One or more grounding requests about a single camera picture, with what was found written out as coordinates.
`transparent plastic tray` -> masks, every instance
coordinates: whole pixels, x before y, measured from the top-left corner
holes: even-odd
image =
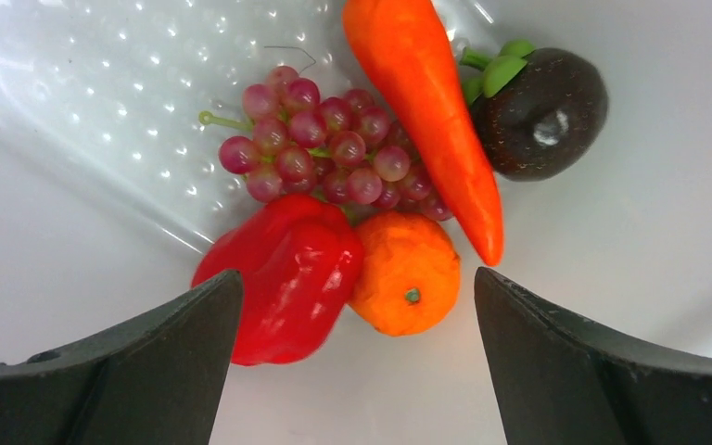
[[[175,297],[258,208],[218,165],[271,66],[324,95],[368,87],[341,0],[0,0],[0,362]],[[629,334],[712,356],[712,6],[686,0],[438,0],[452,48],[523,36],[591,60],[608,123],[569,171],[501,181],[499,270]],[[346,311],[306,362],[234,367],[211,443],[504,443],[478,335],[479,265],[456,222],[461,298],[387,338]]]

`red grape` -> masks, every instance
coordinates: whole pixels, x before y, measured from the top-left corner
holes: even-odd
[[[315,82],[299,77],[287,85],[281,98],[285,110],[294,115],[317,107],[321,103],[321,92]]]
[[[252,128],[252,142],[263,156],[276,155],[287,146],[289,139],[285,123],[274,117],[261,119]]]
[[[244,136],[229,137],[220,146],[220,163],[233,174],[255,170],[261,163],[258,147]]]
[[[353,130],[364,138],[369,146],[379,144],[388,134],[391,124],[388,113],[381,107],[372,105],[365,107],[356,117]]]
[[[419,201],[403,197],[400,202],[397,203],[395,209],[399,211],[417,211],[419,210]]]
[[[391,125],[389,125],[384,143],[388,146],[398,146],[407,151],[409,155],[416,151],[411,136],[405,132],[400,121],[393,121]]]
[[[400,191],[404,197],[421,201],[432,191],[432,180],[430,180],[424,166],[414,165],[408,174],[398,183]]]
[[[261,164],[247,175],[247,191],[260,202],[270,202],[280,196],[282,179],[272,164]]]
[[[411,158],[398,146],[384,146],[375,154],[373,168],[382,179],[391,183],[399,181],[411,169]]]
[[[287,85],[297,79],[298,76],[299,73],[293,68],[287,65],[280,65],[269,71],[265,83],[275,90],[277,94],[282,95],[286,91]]]
[[[280,110],[279,96],[267,85],[250,85],[241,95],[241,106],[253,120],[276,116]]]
[[[287,183],[283,181],[283,191],[287,194],[301,193],[308,195],[315,189],[317,185],[315,178],[304,178],[301,181],[295,183]]]
[[[326,140],[326,122],[320,114],[311,109],[301,111],[290,118],[287,126],[290,137],[304,148],[315,148]]]
[[[400,199],[402,199],[402,195],[397,185],[384,181],[383,191],[378,199],[373,202],[373,206],[379,209],[393,209],[398,203],[400,203]]]
[[[430,193],[419,202],[419,210],[433,221],[446,221],[451,218],[451,210],[437,192]]]
[[[337,167],[334,161],[329,158],[314,158],[312,162],[314,164],[313,169],[315,170],[315,177],[319,182],[322,181],[327,174],[333,172]]]
[[[350,110],[350,105],[339,97],[329,97],[321,102],[318,111],[324,117],[329,133],[348,130],[353,122],[353,111]]]
[[[324,197],[332,204],[345,204],[349,201],[348,172],[336,170],[326,175],[321,184]]]
[[[348,176],[348,194],[357,204],[372,204],[383,190],[383,183],[373,169],[359,168]]]
[[[312,155],[299,146],[283,148],[274,160],[274,167],[283,181],[290,183],[314,178]]]
[[[356,167],[367,154],[364,139],[355,132],[339,132],[328,143],[329,152],[334,162],[343,167]]]
[[[344,95],[342,95],[342,99],[350,105],[350,109],[352,109],[354,113],[358,113],[362,110],[362,108],[375,104],[373,95],[371,95],[369,91],[361,88],[348,90]]]

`bell pepper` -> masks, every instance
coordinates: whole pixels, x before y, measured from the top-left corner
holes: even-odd
[[[241,272],[244,303],[231,362],[298,362],[328,338],[363,257],[341,209],[287,195],[218,239],[198,265],[192,287],[224,270]]]

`orange carrot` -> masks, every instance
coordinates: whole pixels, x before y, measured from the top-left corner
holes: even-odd
[[[449,38],[430,0],[348,0],[350,49],[422,156],[481,259],[501,261],[501,197],[465,104]]]

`orange fruit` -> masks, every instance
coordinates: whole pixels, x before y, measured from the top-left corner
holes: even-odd
[[[409,336],[438,324],[460,291],[460,256],[443,228],[419,213],[384,211],[356,227],[362,275],[349,301],[378,332]]]

